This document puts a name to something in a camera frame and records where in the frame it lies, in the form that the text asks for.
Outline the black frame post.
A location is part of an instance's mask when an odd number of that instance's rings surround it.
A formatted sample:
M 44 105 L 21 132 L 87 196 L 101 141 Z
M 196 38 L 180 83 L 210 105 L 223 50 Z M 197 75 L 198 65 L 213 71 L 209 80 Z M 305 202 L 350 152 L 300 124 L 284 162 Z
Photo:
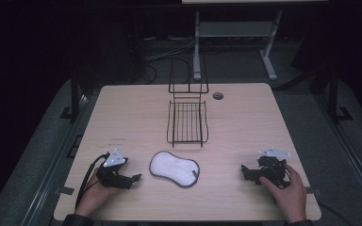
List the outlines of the black frame post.
M 72 73 L 71 80 L 71 105 L 66 106 L 60 115 L 61 119 L 68 119 L 70 123 L 74 123 L 79 114 L 79 87 L 76 72 Z
M 337 106 L 338 76 L 332 69 L 329 76 L 328 89 L 328 114 L 334 123 L 339 121 L 351 121 L 352 115 L 345 106 Z

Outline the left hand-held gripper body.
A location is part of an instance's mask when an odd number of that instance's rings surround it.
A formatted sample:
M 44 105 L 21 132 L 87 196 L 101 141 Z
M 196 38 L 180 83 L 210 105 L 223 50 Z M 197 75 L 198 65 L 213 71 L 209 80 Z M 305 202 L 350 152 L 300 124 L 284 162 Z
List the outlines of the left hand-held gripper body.
M 119 170 L 127 161 L 128 159 L 123 157 L 117 148 L 109 153 L 106 160 L 96 172 L 96 176 L 102 186 L 130 189 L 134 183 L 133 179 L 119 173 Z

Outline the person's right hand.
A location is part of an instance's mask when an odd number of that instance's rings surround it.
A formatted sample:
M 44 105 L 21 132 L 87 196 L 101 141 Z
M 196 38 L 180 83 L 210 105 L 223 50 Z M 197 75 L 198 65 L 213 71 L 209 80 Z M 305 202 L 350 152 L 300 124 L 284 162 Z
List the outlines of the person's right hand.
M 290 185 L 279 188 L 265 177 L 260 177 L 261 184 L 273 195 L 276 205 L 288 224 L 306 220 L 306 190 L 299 173 L 288 164 L 285 168 L 290 176 Z

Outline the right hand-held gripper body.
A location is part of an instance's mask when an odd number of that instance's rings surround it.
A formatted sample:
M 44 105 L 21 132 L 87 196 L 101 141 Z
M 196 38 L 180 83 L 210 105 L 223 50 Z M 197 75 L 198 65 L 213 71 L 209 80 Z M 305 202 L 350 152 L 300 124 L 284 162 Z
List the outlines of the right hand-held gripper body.
M 289 181 L 285 180 L 285 177 L 288 176 L 285 164 L 287 163 L 287 157 L 291 157 L 291 154 L 274 147 L 258 153 L 260 157 L 257 159 L 257 163 L 260 169 L 255 172 L 255 183 L 260 185 L 259 178 L 265 177 L 279 188 L 288 187 Z

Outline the white sponge with dark edge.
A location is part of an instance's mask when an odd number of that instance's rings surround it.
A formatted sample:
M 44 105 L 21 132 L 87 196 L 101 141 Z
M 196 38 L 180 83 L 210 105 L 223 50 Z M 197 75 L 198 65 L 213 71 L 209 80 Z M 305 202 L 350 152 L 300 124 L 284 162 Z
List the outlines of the white sponge with dark edge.
M 167 151 L 153 156 L 149 171 L 152 175 L 168 179 L 180 187 L 195 185 L 200 175 L 200 167 L 196 161 L 178 157 Z

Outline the grey metal stand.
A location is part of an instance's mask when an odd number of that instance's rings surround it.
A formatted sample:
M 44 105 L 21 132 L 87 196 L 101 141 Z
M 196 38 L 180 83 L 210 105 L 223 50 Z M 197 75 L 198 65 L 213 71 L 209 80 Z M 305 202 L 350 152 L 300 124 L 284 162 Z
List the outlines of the grey metal stand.
M 205 73 L 202 71 L 201 44 L 210 40 L 221 40 L 225 44 L 255 48 L 271 81 L 278 76 L 271 62 L 271 51 L 283 16 L 282 10 L 274 13 L 267 21 L 205 21 L 199 11 L 194 19 L 194 47 L 192 52 L 192 78 L 200 81 Z

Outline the person's left hand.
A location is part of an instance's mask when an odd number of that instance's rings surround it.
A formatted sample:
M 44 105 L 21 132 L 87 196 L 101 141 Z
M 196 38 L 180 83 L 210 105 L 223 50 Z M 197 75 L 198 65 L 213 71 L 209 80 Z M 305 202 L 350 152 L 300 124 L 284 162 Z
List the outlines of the person's left hand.
M 90 217 L 94 211 L 120 192 L 121 190 L 117 187 L 104 187 L 94 172 L 88 180 L 87 189 L 84 191 L 74 213 L 82 217 Z

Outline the black wire rack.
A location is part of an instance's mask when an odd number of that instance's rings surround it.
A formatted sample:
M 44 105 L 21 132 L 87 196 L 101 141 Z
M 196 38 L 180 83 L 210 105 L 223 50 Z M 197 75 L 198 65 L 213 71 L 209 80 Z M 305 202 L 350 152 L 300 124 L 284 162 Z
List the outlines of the black wire rack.
M 209 130 L 205 95 L 209 93 L 206 73 L 195 73 L 186 60 L 186 78 L 176 74 L 178 65 L 171 58 L 168 92 L 172 95 L 168 107 L 166 139 L 176 144 L 199 144 L 208 142 Z

